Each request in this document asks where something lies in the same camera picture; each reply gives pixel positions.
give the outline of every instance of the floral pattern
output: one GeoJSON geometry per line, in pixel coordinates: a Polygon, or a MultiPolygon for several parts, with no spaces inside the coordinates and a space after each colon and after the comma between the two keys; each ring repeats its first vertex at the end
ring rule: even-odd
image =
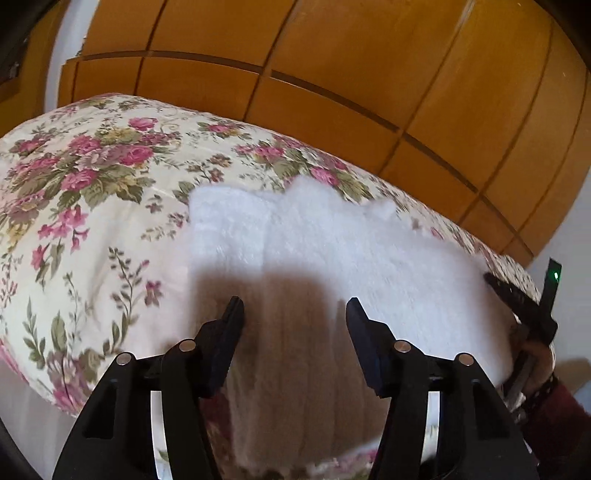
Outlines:
{"type": "MultiPolygon", "coordinates": [[[[398,188],[294,138],[209,113],[126,95],[83,100],[0,139],[0,174],[0,358],[72,415],[118,353],[158,355],[194,334],[178,242],[196,185],[281,192],[308,175],[347,201],[389,198],[408,228],[483,257],[539,298],[514,260],[398,188]]],[[[225,476],[250,478],[233,464],[223,400],[206,411],[215,454],[225,476]]],[[[165,462],[165,446],[157,449],[165,462]]],[[[272,474],[364,478],[374,456],[272,474]]]]}

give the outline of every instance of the bed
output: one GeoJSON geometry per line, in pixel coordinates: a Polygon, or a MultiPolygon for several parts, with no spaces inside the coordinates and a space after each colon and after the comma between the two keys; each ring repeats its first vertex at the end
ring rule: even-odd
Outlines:
{"type": "MultiPolygon", "coordinates": [[[[309,175],[351,202],[387,198],[407,228],[483,257],[495,275],[539,297],[512,258],[402,190],[294,138],[209,113],[102,95],[20,125],[0,140],[0,158],[0,357],[29,392],[71,416],[115,355],[157,355],[195,333],[179,252],[196,185],[282,192],[309,175]]],[[[26,405],[13,407],[15,418],[27,416],[26,405]]],[[[224,395],[204,411],[223,476],[246,478],[232,459],[224,395]]],[[[35,441],[55,442],[51,435],[39,427],[35,441]]],[[[161,432],[154,443],[164,472],[161,432]]],[[[276,474],[363,475],[374,454],[276,474]]],[[[45,460],[51,472],[55,458],[45,460]]]]}

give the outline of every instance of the white wall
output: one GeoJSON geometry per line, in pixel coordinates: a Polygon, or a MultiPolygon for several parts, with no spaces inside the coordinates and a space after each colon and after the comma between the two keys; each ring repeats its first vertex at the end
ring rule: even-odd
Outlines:
{"type": "Polygon", "coordinates": [[[99,0],[71,0],[53,45],[45,89],[45,111],[57,107],[61,66],[82,48],[99,0]]]}
{"type": "MultiPolygon", "coordinates": [[[[591,378],[591,173],[552,240],[529,267],[538,288],[544,285],[548,259],[562,264],[562,276],[552,312],[558,322],[556,360],[563,376],[591,378]]],[[[580,383],[567,379],[567,383],[580,383]]]]}

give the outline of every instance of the green leaf print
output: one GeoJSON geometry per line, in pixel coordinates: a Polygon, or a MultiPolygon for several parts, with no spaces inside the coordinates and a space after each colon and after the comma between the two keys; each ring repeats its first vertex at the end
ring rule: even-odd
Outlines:
{"type": "Polygon", "coordinates": [[[195,185],[190,181],[180,181],[178,183],[180,190],[173,190],[174,197],[185,205],[189,204],[189,193],[195,188],[195,185]]]}
{"type": "Polygon", "coordinates": [[[141,203],[144,189],[139,185],[130,185],[127,190],[119,190],[116,195],[121,200],[130,200],[135,203],[141,203]]]}
{"type": "Polygon", "coordinates": [[[64,172],[57,172],[57,174],[47,182],[45,185],[45,198],[52,199],[61,190],[61,183],[64,180],[66,174],[64,172]]]}
{"type": "Polygon", "coordinates": [[[104,360],[105,357],[92,348],[87,348],[82,355],[80,355],[79,361],[82,367],[82,373],[87,382],[96,383],[98,380],[97,370],[104,360]]]}
{"type": "Polygon", "coordinates": [[[135,180],[140,187],[151,187],[156,183],[156,180],[149,179],[148,177],[140,177],[135,180]]]}
{"type": "Polygon", "coordinates": [[[117,342],[119,341],[119,325],[115,322],[113,322],[113,325],[111,326],[111,333],[113,334],[113,345],[117,345],[117,342]]]}
{"type": "Polygon", "coordinates": [[[65,245],[62,243],[58,243],[57,245],[52,245],[51,249],[49,250],[49,256],[51,257],[51,277],[53,278],[57,272],[58,267],[61,263],[61,256],[64,252],[65,245]]]}
{"type": "Polygon", "coordinates": [[[123,177],[134,176],[135,170],[125,165],[111,165],[109,168],[102,170],[99,178],[103,181],[117,181],[123,177]]]}
{"type": "Polygon", "coordinates": [[[132,144],[139,141],[142,135],[133,128],[112,127],[107,131],[97,131],[96,136],[102,145],[132,144]]]}
{"type": "Polygon", "coordinates": [[[278,161],[273,164],[273,171],[281,179],[288,179],[300,174],[300,164],[293,161],[278,161]]]}
{"type": "Polygon", "coordinates": [[[31,308],[31,299],[27,304],[27,321],[22,323],[25,327],[25,331],[31,336],[31,338],[23,338],[23,341],[27,348],[30,350],[29,360],[35,362],[37,369],[41,370],[45,367],[45,339],[42,338],[41,342],[38,341],[37,337],[37,315],[33,315],[33,309],[31,308]]]}
{"type": "Polygon", "coordinates": [[[123,338],[127,335],[127,330],[129,329],[129,317],[123,312],[121,314],[121,333],[123,338]]]}
{"type": "Polygon", "coordinates": [[[57,202],[57,211],[62,212],[63,210],[74,206],[78,200],[80,200],[80,192],[73,192],[70,190],[63,192],[57,202]]]}
{"type": "Polygon", "coordinates": [[[359,180],[355,179],[350,173],[337,170],[336,177],[339,179],[339,185],[337,186],[339,190],[354,201],[360,202],[361,198],[369,200],[374,198],[369,189],[359,180]]]}
{"type": "Polygon", "coordinates": [[[60,312],[57,312],[57,315],[53,317],[53,321],[51,322],[51,341],[53,343],[53,349],[56,352],[66,353],[66,325],[61,318],[60,312]]]}
{"type": "Polygon", "coordinates": [[[109,193],[103,190],[103,183],[100,180],[94,181],[82,189],[80,193],[91,210],[103,203],[109,196],[109,193]]]}
{"type": "Polygon", "coordinates": [[[39,175],[33,177],[31,180],[27,180],[18,191],[20,198],[26,197],[31,193],[36,193],[41,190],[48,182],[48,175],[39,175]]]}

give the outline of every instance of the folded towel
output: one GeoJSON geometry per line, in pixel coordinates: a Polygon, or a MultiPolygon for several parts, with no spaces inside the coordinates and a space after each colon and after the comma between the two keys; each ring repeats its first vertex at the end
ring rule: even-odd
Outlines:
{"type": "MultiPolygon", "coordinates": [[[[389,200],[354,205],[302,177],[285,194],[198,187],[190,218],[196,318],[216,318],[232,295],[246,307],[226,386],[248,469],[304,466],[379,439],[389,401],[365,385],[345,325],[351,297],[425,354],[471,352],[495,384],[511,372],[514,318],[484,263],[409,230],[389,200]]],[[[434,409],[427,426],[437,422],[434,409]]]]}

